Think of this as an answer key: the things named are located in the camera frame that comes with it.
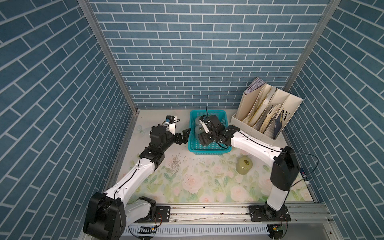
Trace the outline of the teal plastic basket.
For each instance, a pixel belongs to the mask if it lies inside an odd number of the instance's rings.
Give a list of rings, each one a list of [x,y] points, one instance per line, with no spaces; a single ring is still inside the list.
[[[188,141],[188,149],[190,152],[196,155],[222,155],[229,153],[232,148],[225,146],[224,144],[217,144],[215,142],[210,143],[208,146],[203,146],[200,144],[198,135],[196,134],[195,128],[198,126],[196,124],[196,119],[199,119],[201,116],[207,113],[206,110],[192,110],[190,112],[190,129],[192,133],[190,134]],[[214,115],[218,117],[221,123],[227,127],[229,121],[227,118],[227,113],[224,110],[208,110],[208,115]]]

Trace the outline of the yellow-green tea canister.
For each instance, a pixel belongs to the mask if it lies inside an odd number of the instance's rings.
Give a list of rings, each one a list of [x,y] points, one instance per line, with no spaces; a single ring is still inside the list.
[[[236,171],[240,175],[246,175],[253,167],[253,162],[248,156],[242,156],[237,159]]]

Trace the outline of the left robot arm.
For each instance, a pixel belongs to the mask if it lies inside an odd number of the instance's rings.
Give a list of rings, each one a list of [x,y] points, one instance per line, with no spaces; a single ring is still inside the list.
[[[175,129],[174,123],[153,126],[150,143],[134,167],[104,193],[92,195],[83,226],[85,234],[98,240],[118,240],[126,226],[136,221],[149,222],[155,219],[155,200],[140,197],[133,204],[128,204],[128,201],[144,180],[160,166],[169,147],[187,144],[191,130],[176,133]]]

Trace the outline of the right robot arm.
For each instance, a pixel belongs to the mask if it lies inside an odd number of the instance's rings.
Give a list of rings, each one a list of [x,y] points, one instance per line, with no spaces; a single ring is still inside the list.
[[[203,115],[199,117],[199,122],[204,129],[198,134],[201,145],[208,146],[215,142],[220,147],[235,147],[257,157],[272,168],[270,195],[264,205],[249,206],[251,221],[286,223],[291,221],[285,202],[300,172],[297,155],[304,153],[296,153],[289,146],[279,148],[268,145],[233,125],[225,127],[214,115]]]

